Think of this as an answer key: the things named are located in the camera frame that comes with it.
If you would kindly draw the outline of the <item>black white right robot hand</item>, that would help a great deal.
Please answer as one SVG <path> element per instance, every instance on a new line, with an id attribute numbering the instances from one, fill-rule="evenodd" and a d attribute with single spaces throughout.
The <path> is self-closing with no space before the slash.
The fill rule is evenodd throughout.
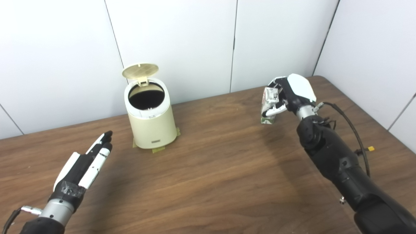
<path id="1" fill-rule="evenodd" d="M 316 115 L 316 96 L 308 79 L 298 74 L 274 78 L 264 89 L 261 116 L 275 118 L 284 111 L 300 120 Z"/>

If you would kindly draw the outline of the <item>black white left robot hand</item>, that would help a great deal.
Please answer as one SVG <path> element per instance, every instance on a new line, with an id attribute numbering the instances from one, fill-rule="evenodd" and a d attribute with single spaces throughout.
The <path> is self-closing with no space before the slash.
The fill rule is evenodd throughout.
<path id="1" fill-rule="evenodd" d="M 81 205 L 112 150 L 112 131 L 100 135 L 84 154 L 74 152 L 61 169 L 50 195 L 52 200 L 69 203 L 74 212 Z"/>

